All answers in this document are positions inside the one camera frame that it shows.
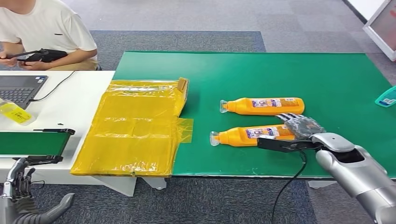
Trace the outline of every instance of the black cable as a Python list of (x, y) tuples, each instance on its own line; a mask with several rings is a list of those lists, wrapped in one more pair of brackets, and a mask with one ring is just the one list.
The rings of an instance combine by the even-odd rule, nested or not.
[(68, 77), (66, 77), (58, 85), (56, 85), (55, 88), (53, 90), (51, 90), (51, 92), (49, 92), (45, 97), (43, 97), (41, 99), (31, 99), (29, 101), (30, 102), (37, 102), (37, 101), (42, 101), (43, 99), (47, 98), (49, 95), (51, 95), (60, 86), (60, 84), (62, 84), (64, 81), (66, 81), (68, 78), (70, 78), (74, 73), (76, 73), (76, 71), (73, 71)]
[(45, 186), (45, 181), (33, 181), (32, 183), (42, 182), (42, 186), (40, 188), (32, 188), (32, 190), (40, 190), (43, 189)]
[(305, 169), (305, 167), (307, 166), (307, 155), (305, 154), (305, 152), (303, 151), (299, 151), (300, 152), (300, 157), (303, 160), (303, 166), (301, 167), (301, 169), (296, 173), (296, 175), (294, 175), (281, 189), (281, 191), (278, 193), (278, 196), (276, 196), (276, 200), (274, 203), (274, 207), (272, 208), (272, 215), (271, 215), (271, 223), (274, 224), (274, 216), (275, 216), (275, 207), (276, 204), (278, 203), (278, 199), (281, 196), (283, 190), (285, 190), (285, 188), (293, 181), (295, 180)]

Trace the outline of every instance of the table leg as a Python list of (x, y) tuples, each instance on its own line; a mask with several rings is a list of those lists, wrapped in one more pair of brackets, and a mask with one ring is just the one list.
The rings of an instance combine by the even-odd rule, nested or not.
[(142, 177), (152, 188), (162, 190), (166, 188), (165, 178), (160, 177)]
[(336, 181), (308, 181), (308, 185), (313, 189), (324, 188), (334, 183)]
[(128, 176), (93, 176), (108, 188), (132, 197), (135, 191), (136, 177)]

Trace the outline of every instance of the robotic arm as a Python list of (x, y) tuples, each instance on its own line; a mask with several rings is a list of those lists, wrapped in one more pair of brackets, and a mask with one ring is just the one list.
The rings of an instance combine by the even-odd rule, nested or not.
[(73, 204), (74, 194), (67, 194), (60, 204), (40, 214), (31, 193), (31, 178), (35, 168), (25, 176), (28, 166), (58, 163), (62, 158), (30, 156), (19, 158), (8, 173), (4, 182), (3, 195), (0, 195), (0, 224), (50, 224), (61, 217)]
[(375, 223), (396, 223), (396, 183), (362, 147), (334, 133), (326, 133), (303, 115), (278, 115), (298, 140), (258, 139), (258, 147), (281, 152), (315, 149), (319, 165), (356, 198)]

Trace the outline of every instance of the white t-shirt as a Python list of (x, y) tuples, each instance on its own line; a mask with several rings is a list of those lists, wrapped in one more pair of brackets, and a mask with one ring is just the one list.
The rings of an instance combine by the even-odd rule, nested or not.
[(0, 42), (20, 41), (25, 51), (43, 48), (69, 54), (97, 48), (79, 15), (60, 0), (36, 0), (33, 10), (25, 15), (0, 8)]

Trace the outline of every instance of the teal container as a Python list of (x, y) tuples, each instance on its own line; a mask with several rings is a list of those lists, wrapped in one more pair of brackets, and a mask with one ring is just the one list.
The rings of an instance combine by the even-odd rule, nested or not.
[(375, 100), (375, 103), (379, 106), (390, 107), (396, 103), (396, 86), (388, 89), (384, 92), (378, 99)]

